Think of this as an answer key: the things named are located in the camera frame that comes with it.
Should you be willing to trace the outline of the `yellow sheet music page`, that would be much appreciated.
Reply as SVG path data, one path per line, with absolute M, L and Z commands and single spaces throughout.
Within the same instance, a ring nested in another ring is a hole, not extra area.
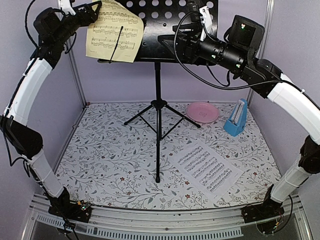
M 133 63 L 144 35 L 144 23 L 115 0 L 103 0 L 97 20 L 86 33 L 85 55 L 109 62 Z

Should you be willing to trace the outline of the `black music stand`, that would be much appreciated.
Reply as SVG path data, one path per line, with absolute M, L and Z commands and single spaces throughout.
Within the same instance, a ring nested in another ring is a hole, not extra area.
M 120 0 L 119 3 L 133 14 L 140 17 L 144 24 L 144 33 L 142 43 L 135 57 L 136 62 L 150 62 L 154 64 L 155 71 L 155 96 L 150 105 L 137 113 L 131 119 L 124 122 L 128 125 L 136 118 L 142 118 L 143 114 L 154 108 L 156 110 L 156 183 L 160 182 L 160 145 L 161 140 L 167 136 L 162 132 L 162 109 L 166 108 L 178 115 L 182 120 L 186 120 L 197 128 L 200 125 L 179 111 L 168 105 L 168 102 L 162 99 L 161 95 L 161 64 L 169 66 L 166 71 L 170 73 L 170 87 L 176 87 L 177 81 L 182 79 L 182 71 L 178 69 L 178 62 L 175 54 L 167 52 L 158 42 L 160 35 L 174 35 L 179 21 L 189 13 L 186 0 Z

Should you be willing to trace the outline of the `blue metronome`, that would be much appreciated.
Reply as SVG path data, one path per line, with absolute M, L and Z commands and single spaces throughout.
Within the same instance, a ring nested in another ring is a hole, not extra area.
M 223 129 L 231 136 L 236 137 L 245 130 L 247 122 L 248 103 L 241 98 L 236 102 L 229 118 L 226 120 Z

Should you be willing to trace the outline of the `white sheet music page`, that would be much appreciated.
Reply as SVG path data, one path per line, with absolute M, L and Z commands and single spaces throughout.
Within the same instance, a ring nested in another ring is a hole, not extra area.
M 219 200 L 244 173 L 200 140 L 169 160 L 211 202 Z

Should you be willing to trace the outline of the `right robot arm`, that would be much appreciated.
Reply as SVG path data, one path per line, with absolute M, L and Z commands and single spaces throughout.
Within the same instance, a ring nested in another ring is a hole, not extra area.
M 272 15 L 264 57 L 278 66 L 316 102 L 320 101 L 320 11 L 315 4 L 284 5 L 277 2 Z M 230 112 L 226 101 L 245 92 L 213 89 L 188 74 L 177 63 L 163 66 L 165 90 L 179 100 L 217 100 L 221 116 L 217 124 L 192 130 L 192 139 L 202 141 L 243 172 L 224 195 L 205 198 L 208 208 L 237 206 L 263 200 L 268 186 L 275 183 L 294 163 L 307 132 L 276 104 L 255 95 L 245 130 L 232 137 L 223 129 Z

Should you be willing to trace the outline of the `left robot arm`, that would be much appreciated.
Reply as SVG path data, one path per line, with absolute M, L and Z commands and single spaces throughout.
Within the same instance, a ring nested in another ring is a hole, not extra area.
M 59 0 L 57 4 L 58 8 L 43 10 L 33 22 L 38 33 L 38 41 L 33 43 L 35 51 L 0 117 L 0 130 L 5 144 L 12 145 L 23 160 L 27 174 L 33 175 L 50 199 L 57 200 L 55 209 L 63 217 L 70 217 L 75 211 L 74 205 L 65 199 L 67 190 L 47 161 L 43 138 L 28 127 L 28 120 L 36 96 L 60 60 L 66 41 L 76 36 L 79 28 L 98 20 L 102 2 L 72 6 L 70 0 Z

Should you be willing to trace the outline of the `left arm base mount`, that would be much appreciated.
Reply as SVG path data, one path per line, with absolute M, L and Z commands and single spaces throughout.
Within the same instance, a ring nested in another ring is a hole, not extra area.
M 91 217 L 92 208 L 89 202 L 80 200 L 77 202 L 70 201 L 68 195 L 60 197 L 48 197 L 50 207 L 48 213 L 67 220 L 88 223 Z

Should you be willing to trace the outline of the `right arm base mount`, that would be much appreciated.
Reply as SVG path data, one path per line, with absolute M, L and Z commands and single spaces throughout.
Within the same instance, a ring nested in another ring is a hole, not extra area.
M 241 209 L 241 215 L 245 223 L 280 217 L 284 213 L 285 210 L 282 203 L 275 202 L 269 198 L 260 204 L 248 204 Z

